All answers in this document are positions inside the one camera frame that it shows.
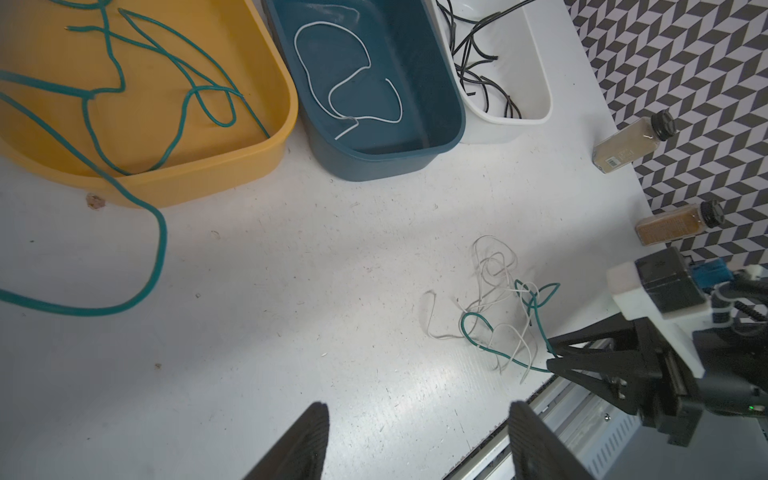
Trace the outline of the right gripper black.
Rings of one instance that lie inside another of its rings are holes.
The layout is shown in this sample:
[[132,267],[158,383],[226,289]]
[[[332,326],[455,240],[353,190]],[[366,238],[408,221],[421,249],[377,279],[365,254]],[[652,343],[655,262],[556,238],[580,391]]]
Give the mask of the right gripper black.
[[[645,392],[623,385],[639,365],[632,352],[585,350],[564,353],[547,361],[547,368],[606,400],[621,411],[640,415],[642,424],[667,436],[668,443],[690,444],[704,413],[767,421],[767,324],[735,322],[718,333],[695,333],[697,343],[713,340],[728,348],[726,370],[703,379],[690,369],[647,319],[637,320],[640,349],[652,363],[642,372],[648,377]],[[549,339],[553,351],[597,340],[632,338],[635,325],[621,313],[581,329]]]

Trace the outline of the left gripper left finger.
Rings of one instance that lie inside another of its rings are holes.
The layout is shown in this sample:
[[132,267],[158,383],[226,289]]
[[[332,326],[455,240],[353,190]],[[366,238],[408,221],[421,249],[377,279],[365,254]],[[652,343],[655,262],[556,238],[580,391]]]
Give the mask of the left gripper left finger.
[[244,478],[320,479],[329,431],[328,406],[322,402],[312,403]]

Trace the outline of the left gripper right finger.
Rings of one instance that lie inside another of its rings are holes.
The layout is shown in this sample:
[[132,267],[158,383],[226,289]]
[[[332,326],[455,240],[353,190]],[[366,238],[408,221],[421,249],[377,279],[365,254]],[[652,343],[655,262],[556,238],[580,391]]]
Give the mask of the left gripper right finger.
[[507,428],[516,479],[593,479],[528,403],[511,403]]

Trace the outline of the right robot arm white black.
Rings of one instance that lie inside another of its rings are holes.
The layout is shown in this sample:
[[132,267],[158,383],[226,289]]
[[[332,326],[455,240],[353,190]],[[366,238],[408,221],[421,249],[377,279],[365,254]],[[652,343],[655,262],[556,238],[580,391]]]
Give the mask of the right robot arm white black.
[[762,296],[751,271],[721,284],[703,302],[663,313],[636,264],[611,269],[618,313],[550,339],[547,362],[643,425],[687,446],[704,412],[767,417],[767,325],[730,316],[743,297]]

